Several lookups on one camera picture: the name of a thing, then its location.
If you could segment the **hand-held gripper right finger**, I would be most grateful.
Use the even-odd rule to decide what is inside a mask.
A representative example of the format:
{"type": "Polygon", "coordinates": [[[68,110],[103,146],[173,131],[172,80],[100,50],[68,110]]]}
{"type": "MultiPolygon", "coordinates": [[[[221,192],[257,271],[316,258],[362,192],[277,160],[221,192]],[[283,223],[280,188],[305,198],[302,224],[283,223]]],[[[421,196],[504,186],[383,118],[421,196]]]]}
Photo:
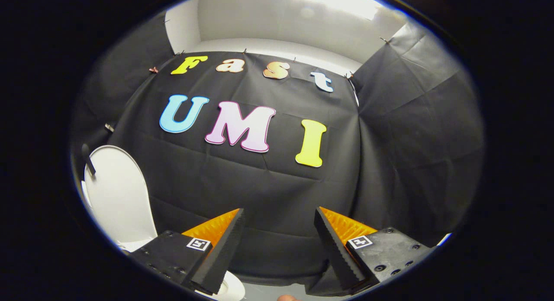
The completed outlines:
{"type": "Polygon", "coordinates": [[[338,281],[338,295],[355,295],[410,271],[435,250],[393,226],[376,229],[325,207],[313,224],[338,281]]]}

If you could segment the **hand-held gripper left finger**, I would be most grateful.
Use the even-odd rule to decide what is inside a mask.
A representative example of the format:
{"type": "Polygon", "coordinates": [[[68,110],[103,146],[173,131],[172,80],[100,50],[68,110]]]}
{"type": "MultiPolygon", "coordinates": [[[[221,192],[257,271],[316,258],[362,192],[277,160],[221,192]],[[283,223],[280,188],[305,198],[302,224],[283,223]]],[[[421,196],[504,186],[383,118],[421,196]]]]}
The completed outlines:
{"type": "Polygon", "coordinates": [[[130,253],[159,277],[190,290],[214,295],[229,269],[245,226],[237,208],[185,232],[167,230],[130,253]]]}

